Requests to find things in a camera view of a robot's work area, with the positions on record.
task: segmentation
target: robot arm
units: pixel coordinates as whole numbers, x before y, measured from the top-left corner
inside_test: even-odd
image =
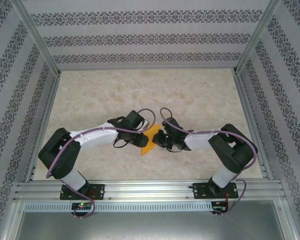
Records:
[[[143,133],[131,133],[107,128],[143,130],[148,124],[149,122],[134,110],[131,111],[127,117],[121,116],[108,120],[99,126],[101,130],[85,133],[73,140],[59,156],[58,161],[51,171],[51,175],[55,179],[60,179],[74,190],[85,194],[89,188],[89,183],[78,170],[74,168],[79,152],[82,153],[89,148],[103,144],[116,143],[119,140],[124,140],[126,143],[133,144],[139,148],[145,147],[148,143],[148,137]],[[40,151],[38,155],[39,159],[43,162],[45,167],[49,169],[61,148],[70,139],[88,130],[89,129],[68,132],[64,128],[59,128]]]
[[[182,127],[179,126],[173,117],[169,117],[166,120],[182,130]],[[208,182],[208,189],[215,197],[220,196],[224,192],[227,185],[242,172],[254,157],[251,147],[245,141],[233,135],[224,133],[188,134],[172,127],[165,121],[162,122],[162,125],[164,131],[159,130],[152,140],[160,147],[167,148],[170,152],[173,146],[177,147],[180,151],[213,149],[218,155],[223,164]],[[219,130],[231,132],[247,139],[232,124],[226,124]],[[248,141],[252,144],[256,153],[258,153],[257,147],[250,140]]]

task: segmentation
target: black joint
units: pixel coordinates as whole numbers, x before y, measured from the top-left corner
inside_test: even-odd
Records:
[[[107,121],[116,128],[126,129],[126,130],[136,130],[145,119],[136,111],[132,110],[126,117],[117,117]],[[132,133],[125,131],[118,131],[118,136],[115,142],[119,140],[124,140],[128,144],[135,145],[139,148],[143,148],[148,143],[148,137],[143,133]]]
[[[59,128],[54,132],[52,137],[50,137],[50,139],[44,145],[44,147],[41,149],[38,155],[39,159],[42,161],[42,163],[47,169],[50,168],[51,164],[60,152],[60,149],[70,139],[70,133],[64,128]],[[80,143],[77,141],[72,141],[67,146],[67,148],[60,155],[58,162],[56,163],[51,172],[51,175],[55,179],[62,179],[71,172],[77,160],[80,148]]]
[[[170,124],[176,126],[179,129],[183,129],[179,126],[178,122],[171,116],[166,119]],[[165,121],[162,122],[162,126],[166,131],[166,134],[161,129],[153,136],[152,142],[161,148],[167,148],[171,150],[173,146],[176,146],[179,150],[190,151],[188,146],[185,144],[185,138],[188,135],[172,126]]]
[[[221,130],[238,134],[247,139],[247,137],[232,124],[224,125]],[[258,153],[257,147],[249,139],[247,140],[252,144],[256,153]],[[218,133],[211,137],[208,142],[220,158],[223,165],[235,174],[239,174],[254,157],[254,153],[250,146],[242,139],[233,135]]]

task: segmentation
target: enclosure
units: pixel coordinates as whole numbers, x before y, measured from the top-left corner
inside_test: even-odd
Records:
[[[78,156],[105,187],[74,219],[43,145],[131,110],[161,124],[162,107],[256,145],[237,208],[213,216],[189,188],[222,165],[211,149],[109,144]],[[300,0],[0,0],[0,240],[225,237],[300,239]]]

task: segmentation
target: patterned wallpaper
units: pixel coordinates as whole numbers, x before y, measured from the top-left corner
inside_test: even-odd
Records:
[[[280,3],[241,77],[300,233],[300,0]]]
[[[54,80],[11,3],[0,0],[0,227],[14,184],[25,180]]]
[[[235,67],[268,0],[25,0],[61,70]]]

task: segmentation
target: cable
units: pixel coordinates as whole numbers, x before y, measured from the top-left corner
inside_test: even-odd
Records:
[[[107,126],[107,127],[95,127],[95,128],[89,129],[89,130],[87,130],[87,131],[81,132],[81,133],[77,134],[76,136],[74,136],[73,138],[71,138],[71,139],[70,139],[69,141],[67,141],[67,142],[65,143],[65,145],[60,149],[60,151],[59,151],[58,154],[56,155],[55,159],[53,160],[52,164],[50,165],[50,167],[49,167],[49,169],[48,169],[48,172],[46,173],[46,176],[45,176],[45,177],[46,177],[47,179],[51,177],[51,175],[52,175],[52,174],[51,174],[52,170],[54,169],[56,163],[58,162],[58,160],[59,160],[59,158],[60,158],[60,156],[61,156],[61,154],[65,151],[65,149],[67,148],[67,146],[68,146],[72,141],[74,141],[74,140],[77,139],[77,138],[82,137],[82,136],[85,135],[85,134],[88,134],[88,133],[91,133],[91,132],[94,132],[94,131],[99,131],[99,130],[117,130],[117,131],[123,131],[123,132],[127,132],[127,133],[133,133],[133,134],[136,134],[136,133],[144,133],[145,131],[148,131],[149,129],[151,129],[151,128],[155,125],[155,123],[156,123],[156,114],[154,113],[154,111],[152,111],[152,110],[149,109],[149,108],[143,108],[143,109],[139,110],[137,113],[140,113],[140,112],[143,112],[143,111],[149,111],[149,112],[152,113],[152,115],[153,115],[153,122],[152,122],[152,124],[150,125],[150,127],[148,127],[147,129],[144,129],[144,130],[127,130],[127,129],[123,129],[123,128],[109,127],[109,126]],[[63,183],[65,184],[65,186],[66,186],[67,188],[69,188],[72,192],[74,192],[75,194],[78,194],[79,196],[81,196],[81,197],[87,199],[87,200],[90,201],[91,204],[93,205],[93,210],[92,210],[91,212],[87,213],[87,214],[84,215],[84,216],[77,216],[77,215],[76,215],[76,210],[77,210],[77,209],[74,210],[74,212],[73,212],[74,217],[75,217],[75,218],[83,219],[83,218],[87,218],[87,217],[89,217],[90,215],[92,215],[92,214],[94,213],[94,211],[96,210],[95,202],[94,202],[91,198],[89,198],[88,196],[86,196],[86,195],[84,195],[84,194],[78,192],[77,190],[73,189],[71,186],[69,186],[68,184],[66,184],[64,181],[62,181],[62,182],[63,182]]]
[[[154,113],[154,111],[152,111],[151,109],[149,108],[143,108],[141,110],[138,111],[138,113],[140,112],[143,112],[143,111],[149,111],[152,113],[153,115],[153,123],[150,125],[150,127],[148,127],[147,129],[144,129],[144,130],[140,130],[140,131],[136,131],[136,130],[127,130],[127,129],[123,129],[123,128],[119,128],[119,127],[112,127],[112,126],[106,126],[106,127],[95,127],[95,128],[92,128],[92,129],[89,129],[87,131],[83,131],[79,134],[77,134],[76,136],[74,136],[73,138],[71,138],[69,141],[67,141],[65,143],[65,145],[61,148],[61,150],[58,152],[58,154],[56,155],[55,159],[53,160],[51,166],[49,167],[49,170],[48,172],[46,173],[46,178],[50,178],[51,177],[51,172],[52,170],[54,169],[57,161],[59,160],[61,154],[65,151],[65,149],[68,147],[68,145],[74,141],[75,139],[77,138],[80,138],[82,137],[83,135],[85,134],[88,134],[88,133],[91,133],[91,132],[95,132],[95,131],[99,131],[99,130],[117,130],[117,131],[122,131],[122,132],[127,132],[127,133],[132,133],[132,134],[137,134],[137,133],[144,133],[146,131],[148,131],[149,129],[151,129],[155,123],[156,123],[156,114]]]
[[[64,185],[65,185],[68,189],[70,189],[72,192],[74,192],[74,193],[80,195],[81,197],[83,197],[83,198],[89,200],[89,201],[91,202],[91,204],[93,205],[93,210],[92,210],[91,212],[88,212],[88,213],[87,213],[86,215],[84,215],[84,216],[77,216],[77,215],[76,215],[76,211],[77,211],[79,208],[76,208],[76,209],[74,210],[74,212],[73,212],[74,218],[75,218],[75,219],[76,219],[76,218],[84,219],[84,218],[87,218],[87,217],[91,216],[91,215],[94,213],[94,211],[96,210],[96,204],[95,204],[95,201],[93,201],[90,197],[88,197],[88,196],[82,194],[81,192],[78,192],[78,191],[74,190],[71,186],[69,186],[69,185],[66,184],[64,181],[62,181],[62,179],[60,179],[60,181],[63,182]]]
[[[180,151],[172,151],[172,150],[170,150],[169,148],[167,148],[166,147],[166,149],[168,150],[168,152],[170,152],[170,153],[180,153],[182,150],[180,150]]]
[[[117,142],[119,142],[119,140],[118,140],[118,141],[115,141],[115,142],[113,143],[113,147],[114,147],[115,149],[122,149],[123,147],[125,147],[125,146],[128,145],[128,142],[126,142],[125,144],[123,144],[123,145],[121,145],[121,146],[115,146]]]
[[[175,129],[177,129],[177,130],[179,130],[179,131],[181,131],[181,132],[183,132],[183,133],[186,133],[186,134],[228,134],[228,135],[232,135],[232,136],[234,136],[234,137],[236,137],[236,138],[239,138],[239,139],[243,140],[243,141],[244,141],[245,143],[247,143],[248,146],[251,148],[251,150],[252,150],[252,152],[253,152],[253,160],[252,160],[252,162],[251,162],[249,165],[247,165],[246,167],[244,167],[244,168],[242,169],[242,171],[243,171],[243,170],[246,170],[246,169],[248,169],[248,168],[250,168],[253,164],[255,164],[255,162],[256,162],[256,160],[257,160],[257,152],[256,152],[254,146],[251,144],[251,142],[250,142],[248,139],[246,139],[245,137],[243,137],[243,136],[241,136],[241,135],[239,135],[239,134],[236,134],[236,133],[234,133],[234,132],[230,132],[230,131],[222,131],[222,130],[197,131],[197,132],[194,132],[194,131],[186,131],[186,130],[183,130],[183,129],[181,129],[181,128],[179,128],[179,127],[177,127],[177,126],[171,124],[170,122],[168,122],[167,119],[164,117],[164,115],[163,115],[163,113],[162,113],[163,110],[167,110],[167,111],[170,113],[170,116],[172,117],[172,112],[171,112],[171,110],[170,110],[169,108],[167,108],[167,107],[162,107],[162,108],[160,109],[160,115],[161,115],[161,117],[163,118],[163,121],[165,121],[168,125],[170,125],[171,127],[175,128]],[[233,177],[232,180],[234,181],[234,180],[239,176],[239,174],[240,174],[241,172],[239,172],[237,175],[235,175],[235,176]],[[246,192],[246,189],[247,189],[247,182],[246,182],[245,180],[243,180],[243,179],[238,179],[237,181],[241,181],[241,182],[244,183],[244,189],[243,189],[243,191],[242,191],[240,197],[238,198],[238,200],[232,205],[232,207],[231,207],[227,212],[222,213],[222,212],[220,212],[220,211],[214,210],[214,211],[217,212],[219,215],[222,215],[222,216],[223,216],[223,215],[226,215],[226,214],[230,213],[230,212],[238,205],[238,203],[240,202],[240,200],[241,200],[242,197],[244,196],[244,194],[245,194],[245,192]]]

